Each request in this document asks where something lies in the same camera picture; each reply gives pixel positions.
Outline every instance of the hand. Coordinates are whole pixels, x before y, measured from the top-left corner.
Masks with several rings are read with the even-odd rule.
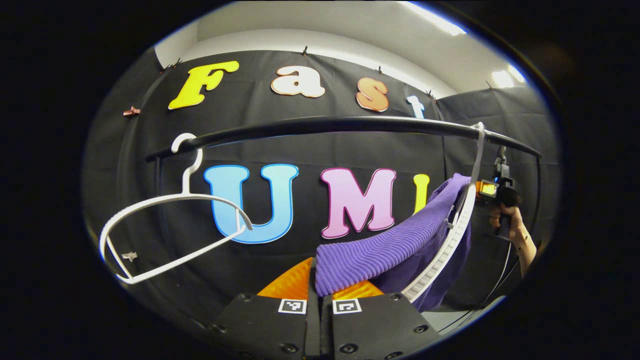
[[[495,206],[491,212],[491,218],[489,223],[494,229],[500,227],[500,214],[511,216],[511,227],[509,228],[509,240],[516,243],[522,243],[525,238],[528,238],[529,232],[522,222],[522,215],[520,209],[517,206],[511,206],[507,208],[504,204],[500,204],[498,208]]]

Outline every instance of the white plastic hanger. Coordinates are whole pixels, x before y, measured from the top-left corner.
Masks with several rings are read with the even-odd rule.
[[[193,134],[189,134],[189,133],[184,133],[179,135],[174,141],[173,144],[171,145],[171,151],[172,152],[177,152],[178,148],[180,146],[180,144],[187,139],[193,139],[196,136]],[[164,196],[158,196],[158,197],[154,197],[153,199],[148,199],[148,200],[144,200],[141,201],[137,204],[133,204],[131,206],[127,206],[126,208],[124,208],[123,210],[120,210],[116,215],[114,215],[112,218],[109,219],[109,221],[107,221],[106,224],[104,224],[104,227],[102,228],[102,232],[100,233],[100,255],[102,256],[102,260],[106,262],[106,259],[104,257],[104,250],[105,250],[105,245],[109,245],[109,249],[111,249],[111,253],[113,254],[113,257],[116,259],[116,261],[118,262],[118,264],[120,265],[120,268],[122,269],[122,271],[124,271],[125,274],[127,274],[127,278],[120,276],[119,274],[116,274],[116,276],[122,280],[123,282],[126,282],[127,284],[136,284],[137,282],[143,281],[143,280],[147,280],[153,276],[159,275],[169,269],[175,268],[178,265],[181,265],[197,256],[200,256],[202,254],[204,254],[205,252],[219,246],[222,245],[223,243],[231,240],[232,238],[235,238],[236,236],[240,235],[241,233],[243,233],[245,230],[249,229],[249,230],[253,230],[253,226],[251,223],[251,220],[249,220],[248,216],[246,216],[246,214],[244,213],[244,211],[236,204],[234,204],[233,202],[227,200],[227,199],[223,199],[221,197],[217,197],[217,196],[213,196],[213,195],[205,195],[205,194],[199,194],[199,193],[191,193],[189,192],[189,177],[191,176],[191,174],[193,174],[196,170],[198,170],[198,168],[200,167],[200,164],[202,163],[202,149],[198,149],[197,150],[197,155],[196,155],[196,161],[193,163],[193,165],[191,165],[190,167],[188,167],[184,173],[182,174],[182,193],[178,193],[178,194],[173,194],[173,195],[164,195]],[[220,202],[224,202],[225,204],[229,204],[231,206],[233,206],[236,209],[236,229],[237,232],[234,234],[231,234],[229,236],[227,236],[226,238],[222,239],[222,240],[218,240],[216,242],[214,242],[211,245],[208,245],[200,250],[194,251],[192,253],[190,253],[189,255],[183,256],[179,259],[173,260],[172,262],[165,264],[163,266],[157,267],[153,270],[149,270],[148,272],[136,275],[136,276],[131,276],[131,274],[129,273],[129,271],[127,270],[127,268],[124,266],[124,264],[122,263],[122,260],[120,259],[120,256],[118,256],[118,252],[116,252],[115,248],[113,247],[113,244],[111,242],[111,238],[109,237],[109,233],[111,232],[111,230],[113,229],[114,226],[117,225],[117,223],[119,223],[120,221],[122,221],[122,219],[124,219],[125,217],[135,213],[138,210],[142,210],[144,208],[148,208],[149,206],[153,206],[156,204],[162,204],[164,202],[171,202],[171,201],[178,201],[178,200],[193,200],[193,199],[202,199],[202,200],[216,200],[216,201],[220,201]],[[244,220],[244,224],[240,226],[240,216],[242,216],[243,220]]]
[[[449,262],[453,252],[458,247],[458,244],[460,244],[460,240],[462,240],[462,236],[465,234],[465,230],[467,230],[469,220],[471,219],[471,214],[476,204],[476,181],[480,174],[480,162],[482,160],[484,135],[486,133],[482,122],[478,122],[472,127],[478,130],[478,140],[476,162],[471,170],[471,180],[469,184],[462,189],[458,202],[451,207],[451,212],[454,212],[454,217],[452,222],[449,222],[449,217],[447,217],[449,232],[438,253],[420,275],[416,276],[402,291],[402,294],[412,303],[415,302],[420,295],[433,284],[436,277],[440,275],[440,272],[442,272],[442,269],[444,269],[444,266]]]

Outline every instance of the purple garment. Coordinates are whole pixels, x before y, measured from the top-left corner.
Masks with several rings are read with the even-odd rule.
[[[471,180],[454,174],[437,188],[426,206],[397,226],[370,238],[320,245],[316,291],[325,296],[372,279],[385,293],[401,291],[431,262],[447,234],[446,218],[460,190]],[[447,265],[413,304],[419,311],[440,305],[460,275],[470,248],[470,224]]]

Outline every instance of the pink letter m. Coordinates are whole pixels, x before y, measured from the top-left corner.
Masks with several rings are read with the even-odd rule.
[[[336,239],[349,233],[345,224],[346,211],[357,233],[373,210],[368,224],[371,231],[384,230],[394,225],[391,216],[391,196],[396,172],[389,168],[379,168],[371,176],[367,192],[362,191],[353,173],[348,168],[328,168],[320,174],[320,179],[329,186],[329,224],[322,230],[325,239]]]

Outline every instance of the hanger hook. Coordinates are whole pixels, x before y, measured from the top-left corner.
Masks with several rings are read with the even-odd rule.
[[[195,138],[196,136],[194,134],[189,134],[189,133],[178,135],[178,137],[176,137],[175,140],[173,141],[173,144],[171,144],[171,152],[174,154],[178,152],[178,148],[180,147],[180,144],[184,140],[195,139]],[[202,164],[202,149],[196,150],[196,153],[197,153],[196,161],[194,161],[193,165],[188,167],[184,171],[184,173],[182,173],[182,193],[189,193],[189,177],[194,172],[196,172],[196,170],[198,170],[198,168],[200,167],[200,164]]]

